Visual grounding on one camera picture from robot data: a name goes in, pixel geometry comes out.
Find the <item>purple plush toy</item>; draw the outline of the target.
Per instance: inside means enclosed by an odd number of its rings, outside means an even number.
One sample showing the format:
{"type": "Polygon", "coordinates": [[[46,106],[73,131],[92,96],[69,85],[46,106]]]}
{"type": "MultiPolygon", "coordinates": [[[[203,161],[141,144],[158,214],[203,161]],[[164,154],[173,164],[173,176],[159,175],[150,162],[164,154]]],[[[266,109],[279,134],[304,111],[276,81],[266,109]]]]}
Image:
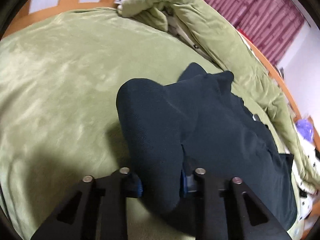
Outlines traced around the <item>purple plush toy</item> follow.
{"type": "Polygon", "coordinates": [[[297,131],[308,142],[313,142],[314,139],[314,127],[310,119],[299,119],[296,121],[297,131]]]}

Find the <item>green plush bed sheet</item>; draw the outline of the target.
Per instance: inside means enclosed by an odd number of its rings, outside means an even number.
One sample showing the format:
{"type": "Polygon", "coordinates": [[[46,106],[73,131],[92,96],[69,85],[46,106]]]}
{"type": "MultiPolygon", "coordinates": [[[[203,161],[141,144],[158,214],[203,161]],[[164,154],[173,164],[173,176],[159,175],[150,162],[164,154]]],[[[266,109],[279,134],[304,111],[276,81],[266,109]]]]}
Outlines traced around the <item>green plush bed sheet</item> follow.
{"type": "Polygon", "coordinates": [[[116,10],[69,11],[1,40],[1,207],[30,239],[72,185],[128,159],[116,110],[132,78],[174,83],[220,67],[116,10]]]}

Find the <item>green plush comforter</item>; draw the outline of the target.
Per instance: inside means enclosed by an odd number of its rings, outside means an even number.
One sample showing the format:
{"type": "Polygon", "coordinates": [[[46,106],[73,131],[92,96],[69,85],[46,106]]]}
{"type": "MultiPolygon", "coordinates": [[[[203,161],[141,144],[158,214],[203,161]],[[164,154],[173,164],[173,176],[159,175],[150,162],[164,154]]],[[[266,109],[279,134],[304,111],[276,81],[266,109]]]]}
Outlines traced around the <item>green plush comforter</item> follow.
{"type": "Polygon", "coordinates": [[[125,18],[164,32],[173,28],[198,53],[220,69],[231,71],[236,85],[265,111],[294,155],[293,174],[298,186],[310,194],[319,191],[317,165],[303,152],[283,91],[223,16],[204,0],[122,0],[117,10],[125,18]]]}

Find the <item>wooden bed frame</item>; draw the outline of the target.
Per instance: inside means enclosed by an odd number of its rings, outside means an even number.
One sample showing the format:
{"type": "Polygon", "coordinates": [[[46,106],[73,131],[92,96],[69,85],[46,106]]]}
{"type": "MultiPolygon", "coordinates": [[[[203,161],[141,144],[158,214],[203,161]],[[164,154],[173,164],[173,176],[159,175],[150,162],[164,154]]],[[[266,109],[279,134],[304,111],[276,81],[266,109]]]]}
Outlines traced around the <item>wooden bed frame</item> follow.
{"type": "MultiPolygon", "coordinates": [[[[18,7],[17,14],[13,17],[9,17],[10,24],[6,26],[6,30],[3,33],[2,40],[12,34],[15,34],[18,31],[21,31],[21,30],[35,24],[35,23],[42,22],[48,18],[57,16],[59,14],[63,14],[65,12],[69,12],[69,11],[84,11],[84,10],[92,10],[92,9],[97,9],[97,8],[107,8],[107,9],[114,9],[118,13],[117,6],[115,5],[114,0],[94,0],[94,1],[24,0],[24,1],[25,1],[25,4],[20,5],[18,7]]],[[[9,0],[1,0],[1,8],[5,8],[7,5],[9,5],[9,0]]],[[[271,72],[273,72],[273,70],[274,70],[274,67],[272,66],[272,64],[268,61],[268,59],[263,55],[263,53],[249,39],[247,39],[242,33],[240,33],[240,35],[242,36],[244,41],[247,43],[247,45],[249,46],[251,51],[254,53],[254,55],[258,58],[258,60],[266,68],[268,76],[277,85],[278,80],[271,76],[271,72]]],[[[287,152],[288,151],[287,147],[285,146],[282,139],[280,138],[280,136],[276,132],[276,129],[274,128],[272,122],[269,120],[268,115],[265,113],[265,111],[253,99],[251,99],[241,87],[238,87],[236,85],[236,83],[234,83],[232,85],[232,92],[235,95],[241,97],[245,103],[245,106],[250,111],[257,113],[259,115],[260,119],[262,120],[262,122],[264,122],[265,124],[268,125],[268,127],[271,130],[271,133],[274,137],[274,140],[276,142],[276,146],[278,148],[278,151],[281,153],[287,152]]],[[[295,189],[297,189],[297,188],[299,188],[299,186],[295,180],[294,174],[292,176],[293,176],[292,177],[293,187],[295,189]]]]}

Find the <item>maroon floral curtain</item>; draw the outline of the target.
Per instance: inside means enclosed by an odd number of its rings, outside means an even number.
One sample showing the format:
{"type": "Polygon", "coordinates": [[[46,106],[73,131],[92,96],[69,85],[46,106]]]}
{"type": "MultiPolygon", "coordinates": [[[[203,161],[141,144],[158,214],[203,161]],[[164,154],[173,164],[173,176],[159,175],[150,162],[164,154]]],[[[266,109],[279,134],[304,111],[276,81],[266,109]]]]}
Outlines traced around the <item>maroon floral curtain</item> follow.
{"type": "Polygon", "coordinates": [[[276,65],[306,20],[291,0],[204,0],[276,65]]]}

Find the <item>black long sleeve sweatshirt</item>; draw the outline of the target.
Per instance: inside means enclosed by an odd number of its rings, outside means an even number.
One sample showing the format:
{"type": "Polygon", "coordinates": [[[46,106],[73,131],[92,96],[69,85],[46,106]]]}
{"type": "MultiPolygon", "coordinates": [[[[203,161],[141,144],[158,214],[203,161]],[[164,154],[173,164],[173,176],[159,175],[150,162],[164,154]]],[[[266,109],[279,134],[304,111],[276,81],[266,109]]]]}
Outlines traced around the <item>black long sleeve sweatshirt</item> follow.
{"type": "Polygon", "coordinates": [[[234,75],[208,74],[190,64],[176,83],[132,79],[116,106],[142,201],[170,226],[195,234],[194,207],[182,198],[183,162],[210,174],[240,177],[281,226],[297,218],[291,183],[293,156],[279,153],[269,128],[231,91],[234,75]]]}

